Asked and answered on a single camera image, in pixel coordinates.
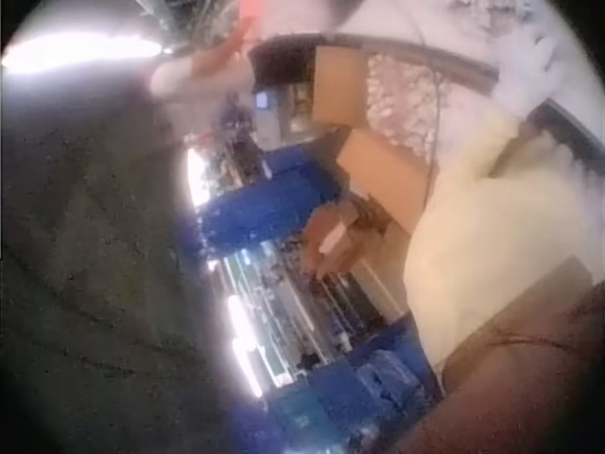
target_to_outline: white sleeve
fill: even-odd
[[[149,91],[156,97],[170,96],[191,78],[191,57],[162,63],[151,76]]]

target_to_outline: box flap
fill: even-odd
[[[313,93],[314,121],[352,128],[366,124],[368,57],[345,47],[318,47]]]

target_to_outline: sleeve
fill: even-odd
[[[510,140],[517,137],[519,120],[512,114],[491,107],[476,132],[441,168],[431,203],[487,177]]]
[[[151,76],[149,91],[156,97],[170,96],[191,78],[191,74],[191,57],[162,63]]]

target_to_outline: hand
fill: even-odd
[[[501,107],[525,119],[545,102],[562,82],[562,71],[551,65],[555,42],[537,29],[524,27],[498,43],[500,75],[492,98]]]
[[[244,17],[239,24],[237,24],[235,26],[235,30],[233,32],[233,34],[236,34],[238,36],[240,36],[241,38],[244,38],[246,36],[246,34],[250,31],[251,27],[254,25],[254,23],[256,22],[256,19],[248,16],[248,17]]]

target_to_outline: fingers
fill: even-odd
[[[543,67],[546,68],[551,60],[552,60],[552,56],[555,53],[555,48],[556,48],[556,43],[552,38],[542,38],[537,44],[536,44],[536,50],[535,50],[535,57],[537,59],[537,63]]]
[[[532,43],[537,43],[544,37],[543,32],[534,24],[526,24],[521,28],[521,33],[525,34]]]

